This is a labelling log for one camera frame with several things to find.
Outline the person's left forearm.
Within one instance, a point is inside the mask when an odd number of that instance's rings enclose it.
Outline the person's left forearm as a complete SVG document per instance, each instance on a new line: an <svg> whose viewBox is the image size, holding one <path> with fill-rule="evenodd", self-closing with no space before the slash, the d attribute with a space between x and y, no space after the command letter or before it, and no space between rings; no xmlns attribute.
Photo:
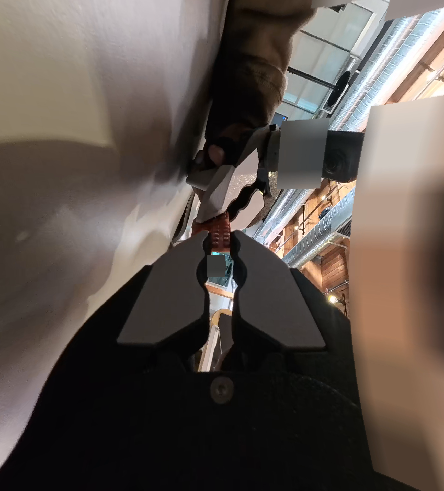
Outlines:
<svg viewBox="0 0 444 491"><path fill-rule="evenodd" d="M294 35L315 14L312 1L228 1L213 69L205 138L229 126L267 126L283 100Z"/></svg>

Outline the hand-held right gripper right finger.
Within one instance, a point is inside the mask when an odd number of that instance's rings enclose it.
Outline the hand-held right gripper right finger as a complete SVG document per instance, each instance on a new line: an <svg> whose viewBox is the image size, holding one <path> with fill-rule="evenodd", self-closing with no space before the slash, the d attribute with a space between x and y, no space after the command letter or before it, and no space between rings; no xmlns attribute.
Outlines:
<svg viewBox="0 0 444 491"><path fill-rule="evenodd" d="M235 319L279 348L323 350L323 336L290 268L239 230L232 233L231 245Z"/></svg>

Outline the wide brown toy brick plate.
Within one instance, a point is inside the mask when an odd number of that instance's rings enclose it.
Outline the wide brown toy brick plate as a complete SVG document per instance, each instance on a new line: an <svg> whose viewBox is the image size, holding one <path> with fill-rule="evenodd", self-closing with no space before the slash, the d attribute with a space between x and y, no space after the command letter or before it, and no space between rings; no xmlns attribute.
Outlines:
<svg viewBox="0 0 444 491"><path fill-rule="evenodd" d="M211 219L208 224L210 250L212 253L230 253L231 225L229 213L224 212Z"/></svg>

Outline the black chair with wooden rim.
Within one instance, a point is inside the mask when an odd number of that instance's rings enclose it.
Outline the black chair with wooden rim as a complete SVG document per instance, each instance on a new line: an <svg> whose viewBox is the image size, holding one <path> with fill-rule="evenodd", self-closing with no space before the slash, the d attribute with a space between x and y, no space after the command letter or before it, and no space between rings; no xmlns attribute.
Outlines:
<svg viewBox="0 0 444 491"><path fill-rule="evenodd" d="M217 310L211 319L208 339L201 350L198 372L215 372L233 346L232 312Z"/></svg>

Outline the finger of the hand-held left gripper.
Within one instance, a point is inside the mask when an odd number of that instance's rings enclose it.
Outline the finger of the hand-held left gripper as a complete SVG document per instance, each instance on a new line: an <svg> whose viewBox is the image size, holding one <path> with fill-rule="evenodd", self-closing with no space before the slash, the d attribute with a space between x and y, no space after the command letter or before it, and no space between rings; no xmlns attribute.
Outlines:
<svg viewBox="0 0 444 491"><path fill-rule="evenodd" d="M256 183L258 165L258 150L254 149L236 167L229 164L220 166L205 190L196 220L205 222L226 212L228 188L236 186L236 189L241 189Z"/></svg>
<svg viewBox="0 0 444 491"><path fill-rule="evenodd" d="M266 218L274 205L279 191L273 196L263 183L254 183L241 189L228 188L226 193L226 212L230 230L243 230Z"/></svg>

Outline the silver ventilation duct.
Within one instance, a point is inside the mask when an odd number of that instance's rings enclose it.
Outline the silver ventilation duct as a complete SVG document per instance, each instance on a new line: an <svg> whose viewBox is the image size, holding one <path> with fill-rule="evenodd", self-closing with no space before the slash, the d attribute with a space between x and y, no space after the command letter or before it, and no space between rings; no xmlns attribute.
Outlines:
<svg viewBox="0 0 444 491"><path fill-rule="evenodd" d="M352 216L331 219L328 213L283 258L290 268L300 268L320 255L338 238L350 238Z"/></svg>
<svg viewBox="0 0 444 491"><path fill-rule="evenodd" d="M371 107L385 104L443 32L444 8L393 20L332 114L329 129L364 130Z"/></svg>
<svg viewBox="0 0 444 491"><path fill-rule="evenodd" d="M305 188L287 189L282 191L258 229L258 234L266 235L273 224L281 220L281 217L283 217L292 206L296 205L297 208L299 208L302 200L305 201L309 193L312 193L314 190L314 188Z"/></svg>

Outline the person's left hand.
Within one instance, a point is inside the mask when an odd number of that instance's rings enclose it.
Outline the person's left hand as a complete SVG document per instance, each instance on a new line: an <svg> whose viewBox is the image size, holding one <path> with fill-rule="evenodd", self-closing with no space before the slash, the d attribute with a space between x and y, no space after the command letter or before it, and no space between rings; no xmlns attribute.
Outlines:
<svg viewBox="0 0 444 491"><path fill-rule="evenodd" d="M218 145L211 144L199 150L193 160L193 168L197 171L215 169L225 163L225 151Z"/></svg>

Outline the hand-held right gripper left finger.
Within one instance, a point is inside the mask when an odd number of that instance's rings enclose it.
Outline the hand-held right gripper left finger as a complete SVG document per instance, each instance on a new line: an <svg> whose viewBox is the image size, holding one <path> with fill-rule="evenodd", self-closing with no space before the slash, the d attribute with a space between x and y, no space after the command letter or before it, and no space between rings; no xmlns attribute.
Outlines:
<svg viewBox="0 0 444 491"><path fill-rule="evenodd" d="M198 349L209 335L206 241L195 234L156 260L117 343L142 348Z"/></svg>

